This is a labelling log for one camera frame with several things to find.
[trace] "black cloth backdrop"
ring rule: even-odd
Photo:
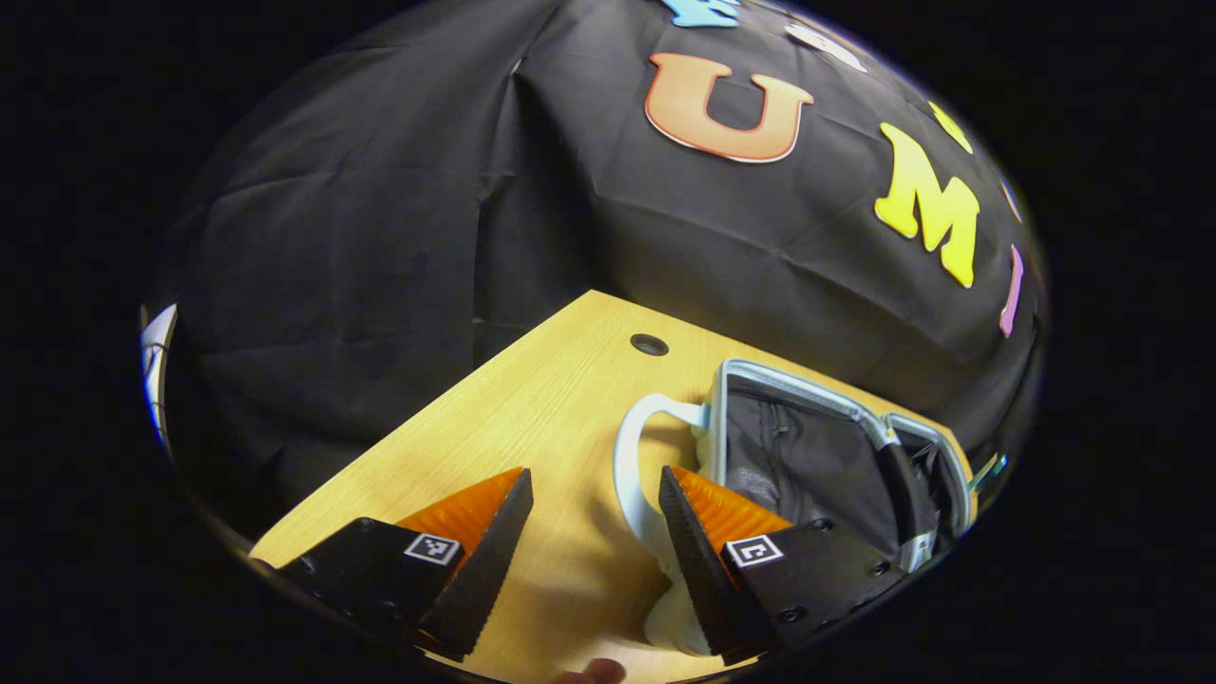
[[[948,111],[948,94],[806,17],[868,73],[790,40],[771,7],[744,4],[734,29],[671,16],[644,0],[426,4],[316,60],[219,146],[147,309],[179,304],[249,472],[300,500],[587,288],[922,411],[976,467],[1001,448],[1048,273],[983,130],[958,119],[968,155],[927,105]],[[708,111],[734,128],[758,122],[751,74],[805,88],[793,153],[743,164],[666,139],[643,112],[655,52],[730,66]],[[876,217],[893,168],[880,122],[978,197],[970,288]],[[1026,276],[1007,340],[1010,243]]]

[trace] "mug handle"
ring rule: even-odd
[[[617,484],[617,503],[620,504],[625,523],[629,525],[634,537],[637,537],[659,560],[663,573],[671,577],[672,573],[680,572],[671,537],[668,534],[663,515],[646,500],[637,470],[637,443],[642,438],[642,428],[651,416],[659,413],[680,419],[696,428],[709,430],[709,404],[686,404],[664,394],[642,397],[629,409],[617,431],[613,480]]]

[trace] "wooden table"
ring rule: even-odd
[[[638,332],[665,341],[670,352],[637,351],[630,337]],[[531,469],[531,515],[477,649],[452,665],[528,683],[581,669],[592,657],[624,663],[631,684],[720,672],[721,658],[659,650],[642,637],[642,621],[668,581],[625,527],[612,453],[635,402],[662,392],[700,403],[719,364],[732,357],[844,387],[747,344],[587,292],[314,492],[252,555],[281,567],[354,517],[395,522],[523,465]],[[893,408],[878,397],[860,398],[878,415]],[[638,453],[652,501],[663,464],[696,467],[688,427],[666,415],[648,424]]]

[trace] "yellow letter m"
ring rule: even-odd
[[[931,252],[950,231],[950,240],[941,248],[941,265],[964,287],[975,280],[972,260],[975,256],[975,217],[979,201],[970,187],[951,178],[946,189],[938,185],[938,175],[929,157],[916,140],[889,123],[882,124],[883,134],[891,141],[895,155],[891,190],[874,202],[874,213],[883,223],[905,237],[924,232],[924,248]],[[914,207],[921,207],[917,225]]]

